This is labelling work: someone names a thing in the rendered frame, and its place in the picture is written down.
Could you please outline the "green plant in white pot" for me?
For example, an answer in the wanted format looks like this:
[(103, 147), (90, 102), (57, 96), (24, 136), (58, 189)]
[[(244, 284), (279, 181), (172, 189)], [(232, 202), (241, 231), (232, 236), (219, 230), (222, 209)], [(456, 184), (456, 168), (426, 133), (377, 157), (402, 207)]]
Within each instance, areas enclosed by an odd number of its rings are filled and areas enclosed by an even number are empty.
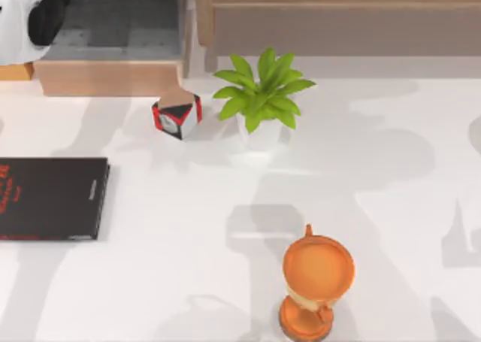
[(252, 150), (273, 147), (280, 140), (283, 127), (296, 129), (301, 110), (292, 96), (316, 83), (292, 67), (294, 58), (294, 53), (279, 56), (273, 47), (268, 47), (253, 69), (244, 57), (233, 53), (233, 68), (213, 73), (229, 83), (213, 94), (213, 98), (224, 101), (219, 119), (234, 117), (242, 141)]

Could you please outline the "red black white can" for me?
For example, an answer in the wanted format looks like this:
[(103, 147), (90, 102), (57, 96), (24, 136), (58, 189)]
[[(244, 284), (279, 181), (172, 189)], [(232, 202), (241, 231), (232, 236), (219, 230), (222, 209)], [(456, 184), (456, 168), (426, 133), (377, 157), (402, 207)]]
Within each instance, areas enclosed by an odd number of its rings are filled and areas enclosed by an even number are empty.
[(155, 127), (179, 140), (202, 121), (201, 98), (182, 87), (169, 89), (151, 107)]

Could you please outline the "orange trophy cup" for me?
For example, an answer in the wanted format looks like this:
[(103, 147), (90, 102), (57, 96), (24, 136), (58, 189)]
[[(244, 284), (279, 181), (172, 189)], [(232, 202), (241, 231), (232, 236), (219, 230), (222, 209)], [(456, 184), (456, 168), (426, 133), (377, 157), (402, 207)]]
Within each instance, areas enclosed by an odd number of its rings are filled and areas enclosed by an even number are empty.
[(321, 342), (334, 324), (333, 306), (354, 281), (355, 264), (347, 248), (327, 236), (313, 233), (289, 245), (283, 257), (287, 296), (278, 319), (293, 342)]

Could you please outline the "pale wooden drawer front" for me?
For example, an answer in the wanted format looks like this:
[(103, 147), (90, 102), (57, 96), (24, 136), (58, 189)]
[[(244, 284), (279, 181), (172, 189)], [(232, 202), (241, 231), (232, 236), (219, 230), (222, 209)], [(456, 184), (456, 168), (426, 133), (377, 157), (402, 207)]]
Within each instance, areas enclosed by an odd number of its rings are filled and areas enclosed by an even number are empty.
[(34, 69), (44, 94), (52, 97), (160, 96), (183, 79), (179, 60), (41, 60)]

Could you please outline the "wooden cupboard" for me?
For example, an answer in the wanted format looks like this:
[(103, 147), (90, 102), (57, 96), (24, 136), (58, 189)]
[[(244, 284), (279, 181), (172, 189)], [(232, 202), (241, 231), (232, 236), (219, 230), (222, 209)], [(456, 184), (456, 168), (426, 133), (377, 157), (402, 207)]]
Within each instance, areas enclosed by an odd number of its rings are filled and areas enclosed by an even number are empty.
[(201, 76), (239, 53), (293, 52), (323, 77), (481, 78), (481, 0), (190, 0)]

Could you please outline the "pulled-out wooden drawer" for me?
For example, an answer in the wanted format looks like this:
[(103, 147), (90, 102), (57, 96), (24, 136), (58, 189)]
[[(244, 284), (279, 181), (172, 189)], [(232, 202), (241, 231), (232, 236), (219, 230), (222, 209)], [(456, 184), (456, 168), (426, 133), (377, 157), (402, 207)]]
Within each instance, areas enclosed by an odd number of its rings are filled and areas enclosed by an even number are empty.
[[(183, 62), (184, 0), (71, 0), (41, 60)], [(0, 66), (0, 80), (39, 79), (34, 63)]]

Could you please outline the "black book with red lettering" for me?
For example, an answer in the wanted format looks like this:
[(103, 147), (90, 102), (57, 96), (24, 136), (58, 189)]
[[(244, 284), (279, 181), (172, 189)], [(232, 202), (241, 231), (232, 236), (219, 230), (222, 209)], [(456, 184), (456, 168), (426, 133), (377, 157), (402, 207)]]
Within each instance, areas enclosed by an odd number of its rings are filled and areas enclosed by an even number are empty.
[(105, 157), (0, 158), (0, 241), (98, 238)]

